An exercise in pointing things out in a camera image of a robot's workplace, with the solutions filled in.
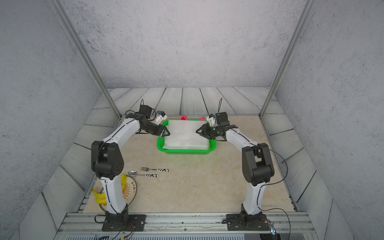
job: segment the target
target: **green basket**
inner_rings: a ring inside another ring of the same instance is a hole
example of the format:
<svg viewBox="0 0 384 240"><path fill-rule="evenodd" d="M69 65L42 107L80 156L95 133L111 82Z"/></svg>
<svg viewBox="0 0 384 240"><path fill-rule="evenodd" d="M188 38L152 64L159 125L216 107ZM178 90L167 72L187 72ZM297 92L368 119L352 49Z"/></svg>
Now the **green basket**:
<svg viewBox="0 0 384 240"><path fill-rule="evenodd" d="M162 125L167 126L168 120L164 121ZM192 149L164 149L164 137L157 139L157 148L167 154L208 154L216 148L216 140L209 140L208 150L192 150Z"/></svg>

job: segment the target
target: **spoon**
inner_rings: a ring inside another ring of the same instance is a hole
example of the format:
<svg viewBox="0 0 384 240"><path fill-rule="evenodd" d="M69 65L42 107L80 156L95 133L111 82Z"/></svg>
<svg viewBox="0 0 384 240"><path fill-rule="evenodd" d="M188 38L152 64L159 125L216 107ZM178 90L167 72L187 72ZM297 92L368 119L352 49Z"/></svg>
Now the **spoon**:
<svg viewBox="0 0 384 240"><path fill-rule="evenodd" d="M128 176L130 177L136 177L136 176L147 176L147 177L158 177L159 175L158 174L138 174L137 171L129 171L128 172Z"/></svg>

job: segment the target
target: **white towel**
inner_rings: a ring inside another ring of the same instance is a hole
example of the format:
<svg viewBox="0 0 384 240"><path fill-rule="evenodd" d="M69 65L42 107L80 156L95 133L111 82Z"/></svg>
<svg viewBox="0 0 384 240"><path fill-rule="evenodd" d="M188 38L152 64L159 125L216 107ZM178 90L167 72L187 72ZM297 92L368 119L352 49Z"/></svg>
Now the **white towel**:
<svg viewBox="0 0 384 240"><path fill-rule="evenodd" d="M169 120L169 136L164 138L164 149L208 150L209 140L196 133L206 121Z"/></svg>

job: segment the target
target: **yellow banana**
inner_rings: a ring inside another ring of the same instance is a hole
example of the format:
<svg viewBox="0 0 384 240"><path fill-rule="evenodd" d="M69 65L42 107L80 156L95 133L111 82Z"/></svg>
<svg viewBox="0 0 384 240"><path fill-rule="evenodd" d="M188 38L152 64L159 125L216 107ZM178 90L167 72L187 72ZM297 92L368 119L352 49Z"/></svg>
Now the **yellow banana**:
<svg viewBox="0 0 384 240"><path fill-rule="evenodd" d="M126 181L127 181L127 176L125 174L122 174L120 178L121 190L124 190ZM91 189L91 191L95 195L96 202L98 204L107 205L107 200L105 199L105 193L97 193L97 191L93 188Z"/></svg>

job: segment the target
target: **wire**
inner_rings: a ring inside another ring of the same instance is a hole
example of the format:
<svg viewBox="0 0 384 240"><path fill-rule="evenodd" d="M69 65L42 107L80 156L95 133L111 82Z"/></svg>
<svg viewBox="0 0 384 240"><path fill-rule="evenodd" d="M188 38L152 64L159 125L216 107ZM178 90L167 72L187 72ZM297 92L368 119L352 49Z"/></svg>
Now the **wire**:
<svg viewBox="0 0 384 240"><path fill-rule="evenodd" d="M286 179L286 177L287 177L287 175L288 175L288 165L287 165L286 159L284 159L283 156L281 156L281 155L280 155L278 152L276 152L275 150L272 150L272 149L270 149L270 148L268 148L268 147L262 147L262 146L259 146L259 145L256 146L255 144L251 143L251 140L249 140L248 138L246 138L246 137L245 137L244 135L242 135L241 133L239 133L239 132L236 132L236 133L238 133L238 134L240 134L241 136L243 136L243 138L245 138L250 144L254 145L255 147L264 148L264 149L267 149L267 150L269 150L269 151L272 151L272 152L276 153L277 155L279 155L279 156L283 159L283 162L285 163L285 166L286 166L286 168L287 168L287 171L286 171L285 176L283 177L283 179L280 180L280 181L278 181L278 182L274 182L274 183L269 183L269 184L264 184L264 185L262 185L262 186L260 187L259 193L257 194L256 204L257 204L257 207L258 207L261 211L263 211L263 212L267 212L267 211L274 210L274 209L279 209L279 210L282 210L282 211L285 213L285 215L287 215L288 222L289 222L289 234L288 234L288 238L287 238L287 240L289 240L289 237L291 236L291 221L289 220L289 217L288 217L287 212L285 212L283 209L280 209L280 208L272 208L272 209L268 209L268 210L263 210L263 209L261 209L261 208L259 207L259 196L260 196L260 192L261 192L262 187L267 186L267 185L277 184L277 183L282 182L282 181L284 181L284 180Z"/></svg>
<svg viewBox="0 0 384 240"><path fill-rule="evenodd" d="M132 238L132 236L133 236L133 232L135 231L135 226L133 225L133 223L130 222L129 224L132 226L132 231L131 231L128 235L126 235L126 236L123 237L123 238L125 239L126 237L131 236L130 238L128 238L128 240L130 240L130 239ZM124 227L124 225L121 226L121 230L119 231L119 233L118 233L114 238L112 238L111 240L114 240L114 239L121 233L123 227Z"/></svg>
<svg viewBox="0 0 384 240"><path fill-rule="evenodd" d="M129 121L129 122L127 122L126 124L124 124L124 125L121 125L121 127L119 128L119 130L117 130L116 131L116 133L110 138L110 139L108 139L107 141L105 141L105 142L103 142L103 144L101 145L101 147L99 148L99 150L100 149L102 149L102 146L106 143L106 142L108 142L109 140L111 140L124 126L126 126L126 125L128 125L128 123L130 123L130 122L133 122L135 119L133 119L133 120L131 120L131 121Z"/></svg>
<svg viewBox="0 0 384 240"><path fill-rule="evenodd" d="M100 179L100 180L104 180L105 186L107 186L107 181L106 181L105 179ZM106 196L107 196L107 199L108 199L108 202L109 202L111 208L115 211L115 213L118 213L118 212L115 210L115 208L113 208L112 203L111 203L111 201L109 200L109 195L108 195L108 189L107 189L107 187L105 188L105 194L106 194Z"/></svg>
<svg viewBox="0 0 384 240"><path fill-rule="evenodd" d="M127 116L127 112L133 112L133 113L136 113L134 110L127 110L127 111L125 111L125 116Z"/></svg>
<svg viewBox="0 0 384 240"><path fill-rule="evenodd" d="M221 107L221 103L223 101L223 98L220 98L219 102L218 102L218 110L217 110L217 113L220 112L220 107Z"/></svg>
<svg viewBox="0 0 384 240"><path fill-rule="evenodd" d="M139 129L138 132L136 132L135 134L148 134L147 132L141 132L141 128Z"/></svg>
<svg viewBox="0 0 384 240"><path fill-rule="evenodd" d="M152 109L153 110L153 114L155 114L155 116L153 116L153 119L149 119L148 121L153 121L153 120L155 120L156 119L156 109Z"/></svg>
<svg viewBox="0 0 384 240"><path fill-rule="evenodd" d="M96 221L96 217L97 217L97 216L105 217L105 215L104 215L104 214L97 214L97 215L95 216L95 218L94 218L94 220L95 220L96 223L104 223L104 222L98 222L98 221Z"/></svg>
<svg viewBox="0 0 384 240"><path fill-rule="evenodd" d="M121 229L120 229L119 233L114 238L112 238L111 240L114 240L121 233L123 227L124 227L124 225L121 225Z"/></svg>

